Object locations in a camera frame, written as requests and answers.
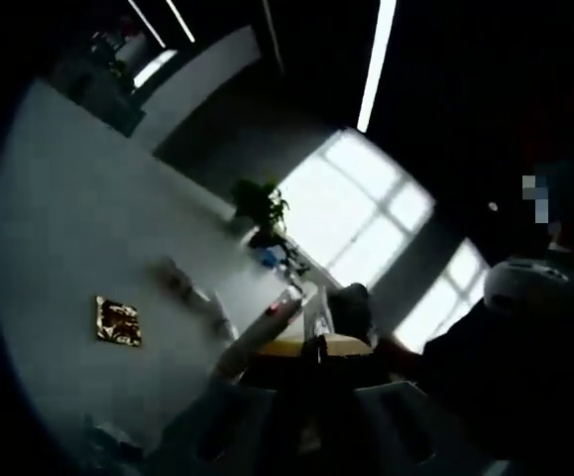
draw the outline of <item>white wall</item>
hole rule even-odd
[[[152,448],[219,352],[155,280],[174,257],[245,328],[283,284],[231,241],[231,208],[43,83],[0,164],[0,327],[30,402],[77,454],[85,414]],[[97,341],[93,296],[134,305],[141,348]]]
[[[222,38],[166,81],[143,109],[133,139],[153,151],[220,85],[260,58],[251,26]]]

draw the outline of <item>framed picture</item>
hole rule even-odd
[[[141,345],[141,329],[138,313],[134,307],[108,300],[102,296],[95,297],[95,302],[99,339],[132,347]]]

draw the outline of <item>wooden surface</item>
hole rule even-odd
[[[361,340],[341,334],[325,334],[328,355],[367,355],[373,352],[368,345]],[[275,357],[297,357],[299,356],[304,343],[304,336],[289,336],[278,338],[263,346],[257,354],[271,355]]]

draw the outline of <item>window pane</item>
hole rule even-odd
[[[325,156],[328,162],[345,172],[375,200],[383,198],[400,178],[393,162],[356,134],[343,133]]]
[[[469,240],[463,241],[447,265],[447,273],[461,290],[465,290],[481,265],[481,258]]]
[[[472,290],[469,291],[469,302],[475,304],[485,295],[485,278],[487,278],[487,270],[483,271],[481,275],[476,279]]]
[[[289,205],[288,236],[321,266],[337,256],[375,211],[363,191],[317,157],[304,161],[280,189]]]
[[[403,244],[403,234],[386,217],[378,217],[330,268],[342,286],[361,283],[371,286],[392,264]]]
[[[395,330],[397,338],[410,350],[420,352],[438,325],[449,315],[458,295],[443,278],[436,280],[412,312]]]
[[[428,340],[435,339],[439,335],[443,335],[450,329],[452,325],[461,320],[461,317],[465,316],[471,309],[472,306],[466,300],[460,300],[454,307],[454,310],[452,310],[450,316],[438,325],[434,335],[432,335],[432,337],[430,337]]]
[[[389,208],[391,215],[411,232],[427,219],[431,209],[432,199],[413,181],[403,186]]]

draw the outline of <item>window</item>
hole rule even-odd
[[[288,236],[341,286],[373,286],[432,209],[429,194],[354,131],[334,135],[280,189]]]
[[[410,350],[444,334],[483,297],[488,266],[469,240],[463,241],[441,276],[395,330]]]

